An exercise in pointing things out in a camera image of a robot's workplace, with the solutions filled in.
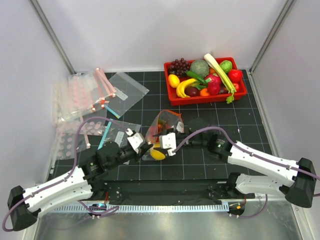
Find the yellow toy bell pepper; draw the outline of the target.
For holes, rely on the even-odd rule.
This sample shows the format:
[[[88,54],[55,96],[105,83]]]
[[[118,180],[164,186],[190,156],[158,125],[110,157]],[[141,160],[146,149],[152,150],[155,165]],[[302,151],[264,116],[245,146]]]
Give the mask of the yellow toy bell pepper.
[[[162,152],[160,152],[159,150],[156,150],[156,149],[152,149],[150,151],[150,155],[156,161],[162,161],[166,158],[165,154],[163,154]]]

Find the orange-zipper clear zip bag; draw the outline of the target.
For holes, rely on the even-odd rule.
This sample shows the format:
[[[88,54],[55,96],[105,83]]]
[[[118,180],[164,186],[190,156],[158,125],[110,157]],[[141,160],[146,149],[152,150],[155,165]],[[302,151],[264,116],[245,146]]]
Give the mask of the orange-zipper clear zip bag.
[[[169,129],[184,133],[181,114],[171,110],[162,110],[153,120],[144,136],[146,142],[151,142],[153,146],[142,156],[143,161],[162,161],[167,157],[165,150],[161,149],[159,134],[166,134]]]

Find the toy cherry bunch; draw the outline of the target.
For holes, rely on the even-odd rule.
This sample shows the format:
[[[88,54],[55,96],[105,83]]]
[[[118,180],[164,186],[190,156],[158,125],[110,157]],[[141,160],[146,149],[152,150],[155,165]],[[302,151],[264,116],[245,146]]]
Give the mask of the toy cherry bunch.
[[[170,126],[168,124],[168,121],[158,118],[156,121],[155,135],[157,136],[165,135],[169,128]]]

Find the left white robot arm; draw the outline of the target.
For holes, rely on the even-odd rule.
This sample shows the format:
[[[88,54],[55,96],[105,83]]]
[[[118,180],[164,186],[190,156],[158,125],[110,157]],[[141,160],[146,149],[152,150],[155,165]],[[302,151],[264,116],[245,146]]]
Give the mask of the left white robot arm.
[[[151,147],[151,142],[133,148],[130,144],[119,147],[116,142],[109,141],[59,177],[28,189],[20,185],[12,188],[2,229],[18,232],[32,226],[50,210],[69,202],[101,200],[106,195],[102,179],[108,171],[127,161],[138,160]]]

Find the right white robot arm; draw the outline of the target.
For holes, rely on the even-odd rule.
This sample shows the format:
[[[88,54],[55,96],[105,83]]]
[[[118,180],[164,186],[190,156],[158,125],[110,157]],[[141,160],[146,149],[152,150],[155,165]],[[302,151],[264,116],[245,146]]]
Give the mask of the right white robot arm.
[[[232,172],[226,180],[225,192],[230,198],[239,195],[262,194],[280,196],[289,203],[310,208],[316,197],[316,175],[311,160],[299,161],[276,157],[251,148],[240,141],[233,141],[227,132],[218,126],[206,126],[201,118],[194,119],[195,126],[184,132],[183,124],[170,126],[157,124],[148,134],[159,144],[158,151],[167,157],[180,149],[207,149],[219,161],[241,166],[257,172],[258,176]]]

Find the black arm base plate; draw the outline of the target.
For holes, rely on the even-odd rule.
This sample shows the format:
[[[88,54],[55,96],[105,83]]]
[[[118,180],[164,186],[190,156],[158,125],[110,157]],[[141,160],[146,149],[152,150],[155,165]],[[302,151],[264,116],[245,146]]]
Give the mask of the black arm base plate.
[[[101,201],[106,195],[114,205],[177,205],[244,199],[226,179],[114,180],[93,184],[92,196],[82,201]]]

